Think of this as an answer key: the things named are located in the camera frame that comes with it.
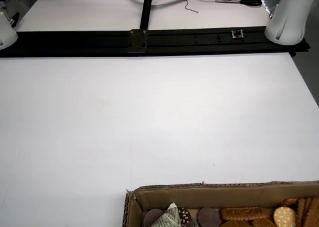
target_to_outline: biscuit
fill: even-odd
[[[279,203],[279,206],[281,206],[281,207],[289,207],[289,206],[297,204],[297,202],[298,202],[298,198],[289,198],[289,199],[286,199],[284,201],[281,201]]]
[[[305,203],[306,200],[304,198],[300,198],[298,200],[296,227],[302,227]]]
[[[288,207],[279,207],[274,212],[274,221],[277,227],[295,227],[296,212]]]
[[[319,198],[314,198],[309,206],[303,227],[319,226]]]
[[[311,204],[311,201],[312,201],[312,198],[307,198],[306,199],[306,203],[305,203],[305,208],[304,208],[304,213],[303,213],[303,223],[305,222],[305,218],[306,218],[306,215],[308,213],[308,210],[309,210],[309,206]]]
[[[246,221],[227,221],[220,227],[251,227],[251,225]]]
[[[254,220],[252,221],[252,225],[253,227],[276,227],[276,225],[268,219]]]
[[[251,208],[226,208],[221,210],[222,218],[226,221],[252,221],[269,217],[269,209]]]

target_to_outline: cookie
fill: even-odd
[[[315,226],[319,226],[319,198],[314,198],[311,201],[303,227]]]
[[[253,227],[276,227],[276,225],[268,219],[254,220],[252,221],[252,225]]]
[[[186,224],[186,227],[198,227],[196,222],[192,219],[188,224]]]
[[[298,200],[296,227],[302,227],[305,203],[306,200],[304,198],[300,198]]]
[[[226,221],[252,221],[267,218],[269,216],[269,209],[259,207],[227,208],[221,210],[221,215]]]
[[[155,223],[155,221],[157,221],[162,215],[164,214],[164,212],[162,210],[159,209],[153,209],[148,211],[143,219],[143,226],[144,227],[151,227],[152,224]]]
[[[202,208],[197,218],[201,227],[219,227],[222,222],[219,212],[209,207]]]
[[[312,198],[307,198],[306,199],[306,203],[305,203],[305,208],[304,208],[304,213],[303,213],[303,223],[305,222],[305,218],[306,218],[306,215],[308,213],[308,210],[309,210],[309,206],[311,204],[311,201],[312,201]]]
[[[286,199],[284,201],[281,201],[279,203],[279,206],[280,207],[289,207],[289,206],[297,204],[297,202],[298,202],[298,198],[290,198],[290,199]]]
[[[189,211],[185,208],[178,208],[178,214],[179,214],[181,226],[186,227],[186,224],[190,223],[191,221],[191,216]]]
[[[263,212],[265,213],[265,218],[266,219],[273,219],[273,215],[274,215],[274,210],[273,209],[269,209],[269,208],[263,208]]]
[[[274,212],[274,221],[277,227],[295,227],[296,213],[288,207],[279,207]]]
[[[227,221],[220,227],[251,227],[251,225],[246,221]]]

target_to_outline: white table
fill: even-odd
[[[155,8],[150,29],[267,20],[262,8],[184,5]],[[141,8],[39,0],[19,30],[127,30]],[[287,53],[0,59],[0,226],[120,226],[126,189],[143,185],[318,180],[318,132]]]

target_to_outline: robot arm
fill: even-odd
[[[19,19],[17,12],[10,20],[7,20],[4,12],[0,12],[0,50],[5,49],[16,42],[18,35],[13,29]]]

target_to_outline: black metal rail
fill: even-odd
[[[19,32],[11,47],[0,57],[111,57],[213,55],[236,53],[308,51],[303,40],[298,45],[282,46],[270,42],[264,26],[242,27],[244,38],[233,39],[235,28],[154,30],[148,32],[147,48],[131,52],[130,31],[54,31]]]

